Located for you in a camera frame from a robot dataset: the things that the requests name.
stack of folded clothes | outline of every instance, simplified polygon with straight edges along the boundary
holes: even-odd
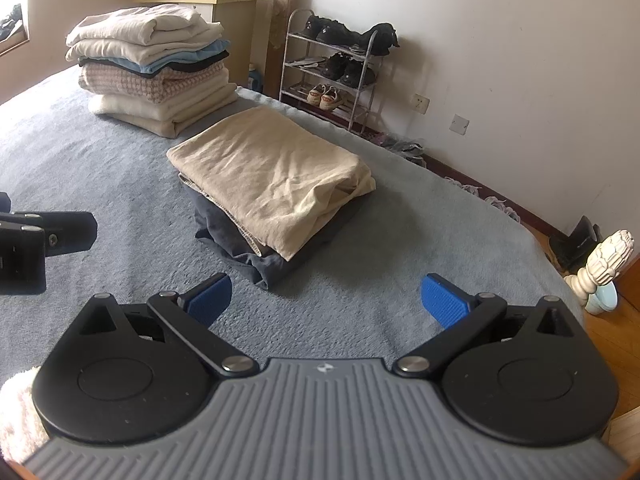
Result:
[[[366,164],[267,107],[167,152],[196,206],[196,238],[260,288],[329,242],[376,189]]]
[[[88,16],[66,38],[66,59],[82,67],[79,85],[96,94],[94,114],[174,139],[233,101],[220,23],[174,4]]]

metal shoe rack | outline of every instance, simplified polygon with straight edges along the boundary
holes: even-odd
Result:
[[[359,122],[362,125],[362,127],[360,128],[360,132],[362,133],[364,131],[364,127],[367,124],[367,118],[369,117],[369,113],[371,112],[371,104],[373,103],[373,94],[374,94],[374,90],[377,83],[377,79],[376,79],[373,83],[365,86],[364,76],[367,71],[367,66],[369,66],[369,63],[373,62],[373,60],[377,60],[377,63],[375,64],[372,63],[372,66],[376,68],[376,71],[375,71],[376,78],[378,78],[378,75],[380,74],[380,69],[382,68],[382,62],[383,62],[382,56],[371,55],[371,47],[373,46],[373,41],[378,32],[374,31],[373,34],[371,35],[366,53],[357,54],[349,50],[347,47],[331,45],[331,44],[323,43],[322,41],[317,41],[317,40],[310,40],[309,38],[300,36],[296,32],[292,32],[291,22],[294,16],[299,12],[308,12],[309,15],[314,15],[314,12],[311,9],[296,9],[291,13],[291,16],[289,17],[289,25],[287,26],[287,39],[284,46],[284,62],[282,64],[282,78],[280,79],[280,101],[282,101],[283,95],[287,95],[289,97],[293,97],[294,99],[297,99],[298,101],[302,101],[306,103],[306,96],[309,94],[309,91],[314,87],[314,84],[309,82],[308,78],[309,76],[317,77],[322,81],[327,82],[329,85],[334,86],[337,89],[341,90],[343,93],[346,92],[346,102],[341,106],[337,107],[335,110],[331,110],[331,111],[328,111],[328,110],[321,111],[321,109],[318,108],[318,111],[316,112],[314,110],[314,108],[316,107],[309,105],[309,108],[305,108],[305,112],[311,113],[312,115],[320,117],[321,119],[330,121],[334,124],[337,124],[338,126],[344,126],[344,124],[337,120],[333,120],[331,117],[328,117],[327,115],[324,115],[323,112],[333,114],[334,116],[340,117],[343,120],[348,120],[349,126],[347,130],[349,130],[350,132],[353,131],[353,124],[356,122]],[[289,40],[291,38],[295,38],[296,40],[302,40],[306,42],[305,57],[309,57],[309,51],[311,50],[311,45],[315,44],[315,45],[324,46],[326,48],[335,50],[337,52],[343,52],[351,56],[353,59],[362,61],[363,62],[362,73],[360,74],[360,81],[359,81],[358,87],[351,88],[350,86],[343,85],[342,83],[336,80],[326,78],[322,76],[319,68],[307,68],[304,66],[292,65],[291,63],[294,60],[288,60]],[[293,68],[302,72],[302,80],[298,83],[295,83],[295,85],[289,86],[288,88],[284,88],[286,68]],[[369,100],[365,105],[361,102],[361,96],[366,97],[366,94],[369,94]]]

houndstooth fabric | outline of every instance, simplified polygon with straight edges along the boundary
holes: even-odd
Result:
[[[167,67],[155,77],[145,78],[116,66],[87,63],[82,67],[78,84],[94,94],[124,94],[160,104],[215,76],[224,67],[222,61],[193,73]]]

desk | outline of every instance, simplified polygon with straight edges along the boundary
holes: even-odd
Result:
[[[197,10],[207,23],[220,22],[223,38],[229,40],[225,66],[229,81],[246,86],[249,79],[251,42],[254,35],[255,3],[258,0],[134,0],[142,6],[177,4]]]

screw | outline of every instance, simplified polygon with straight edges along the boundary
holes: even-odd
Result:
[[[222,367],[227,372],[245,372],[254,366],[254,360],[246,355],[232,355],[222,361]]]
[[[398,361],[403,372],[423,372],[429,368],[429,361],[419,355],[407,355]]]

